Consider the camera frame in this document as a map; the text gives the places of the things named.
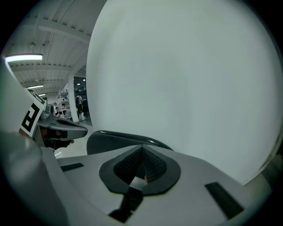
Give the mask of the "person's left hand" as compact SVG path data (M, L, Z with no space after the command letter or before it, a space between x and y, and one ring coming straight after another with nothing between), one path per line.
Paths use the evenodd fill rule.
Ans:
M41 135L45 147L52 148L54 151L74 143L74 140L63 140L63 135L66 134L66 131L41 128Z

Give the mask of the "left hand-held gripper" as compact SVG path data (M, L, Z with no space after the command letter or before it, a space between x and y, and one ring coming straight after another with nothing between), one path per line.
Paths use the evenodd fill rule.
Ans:
M88 129L77 123L63 118L53 118L54 106L39 96L33 89L24 89L32 100L26 113L20 131L33 138L36 129L47 129L47 139L71 141L87 135Z

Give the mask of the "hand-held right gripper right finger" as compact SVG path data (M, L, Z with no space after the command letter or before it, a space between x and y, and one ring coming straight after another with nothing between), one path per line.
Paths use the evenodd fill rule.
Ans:
M161 147L152 147L174 159L181 168L178 182L166 193L146 196L130 217L131 226L216 226L227 221L205 185L219 183L243 208L248 190L212 164Z

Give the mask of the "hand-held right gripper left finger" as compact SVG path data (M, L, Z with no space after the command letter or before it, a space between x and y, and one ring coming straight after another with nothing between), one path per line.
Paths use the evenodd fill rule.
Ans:
M125 194L111 192L99 176L101 166L131 147L99 154L56 158L42 148L42 158L63 206L67 226L121 225L142 202L142 180L134 178Z

